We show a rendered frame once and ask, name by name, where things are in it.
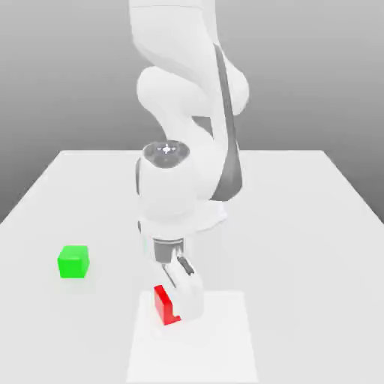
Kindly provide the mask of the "small green cube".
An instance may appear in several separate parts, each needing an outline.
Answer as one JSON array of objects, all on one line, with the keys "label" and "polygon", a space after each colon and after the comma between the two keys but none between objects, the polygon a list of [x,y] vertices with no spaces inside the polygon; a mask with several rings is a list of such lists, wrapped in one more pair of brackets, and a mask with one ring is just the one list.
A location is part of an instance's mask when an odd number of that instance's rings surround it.
[{"label": "small green cube", "polygon": [[65,245],[57,259],[61,278],[84,278],[89,270],[89,249],[83,244]]}]

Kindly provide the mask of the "small red cube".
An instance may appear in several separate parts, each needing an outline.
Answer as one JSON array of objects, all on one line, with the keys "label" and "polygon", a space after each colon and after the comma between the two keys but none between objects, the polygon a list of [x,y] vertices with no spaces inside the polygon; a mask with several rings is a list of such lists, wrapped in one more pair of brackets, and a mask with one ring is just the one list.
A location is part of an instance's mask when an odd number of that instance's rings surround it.
[{"label": "small red cube", "polygon": [[182,320],[180,316],[173,313],[173,302],[162,285],[154,287],[154,306],[164,326]]}]

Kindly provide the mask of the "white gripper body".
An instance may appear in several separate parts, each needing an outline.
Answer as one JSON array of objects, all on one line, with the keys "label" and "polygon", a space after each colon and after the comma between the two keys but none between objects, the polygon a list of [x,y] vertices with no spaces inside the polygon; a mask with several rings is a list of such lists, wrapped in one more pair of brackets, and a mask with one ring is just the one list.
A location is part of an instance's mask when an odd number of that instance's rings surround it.
[{"label": "white gripper body", "polygon": [[169,264],[153,262],[154,287],[162,285],[171,298],[173,313],[187,322],[204,312],[203,282],[188,259],[173,259]]}]

